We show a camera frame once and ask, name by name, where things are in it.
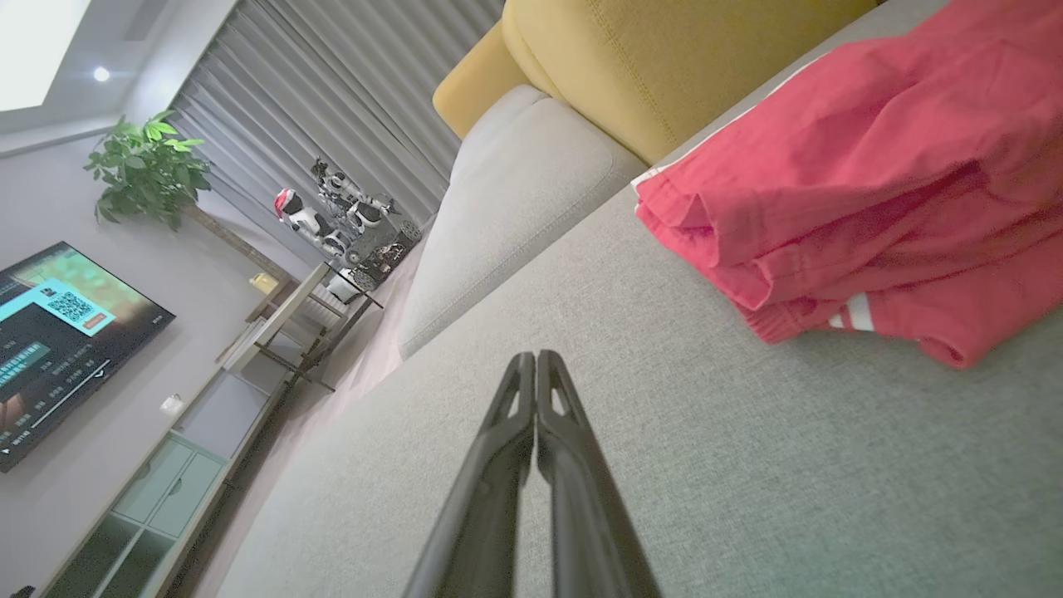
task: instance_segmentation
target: skylight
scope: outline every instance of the skylight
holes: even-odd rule
[[[38,106],[91,0],[0,0],[0,112]]]

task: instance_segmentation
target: folded clothes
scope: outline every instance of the folded clothes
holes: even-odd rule
[[[760,339],[875,331],[969,368],[1063,303],[1063,2],[954,0],[843,46],[637,215]]]

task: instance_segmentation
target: television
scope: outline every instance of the television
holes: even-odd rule
[[[66,242],[0,270],[0,472],[173,319]]]

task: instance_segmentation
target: sofa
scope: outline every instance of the sofa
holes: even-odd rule
[[[462,137],[399,328],[408,358],[872,0],[509,0],[439,85]]]
[[[664,161],[814,57],[944,3],[889,0]],[[296,455],[220,596],[401,596],[506,364],[546,348],[664,596],[1063,594],[1063,313],[962,373],[866,334],[766,346],[635,203],[621,189]],[[533,469],[517,596],[552,593],[549,497]]]

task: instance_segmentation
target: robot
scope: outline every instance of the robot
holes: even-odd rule
[[[349,267],[361,260],[357,253],[351,251],[354,238],[306,205],[294,189],[284,189],[277,193],[273,200],[273,209],[282,222],[303,235],[303,238],[330,257],[339,258]]]
[[[385,216],[394,213],[402,216],[395,209],[395,200],[388,198],[387,202],[375,197],[366,194],[353,178],[345,172],[337,170],[328,172],[328,164],[317,157],[310,173],[318,180],[318,197],[332,210],[333,216],[343,220],[358,234],[366,232],[367,227],[375,227]]]

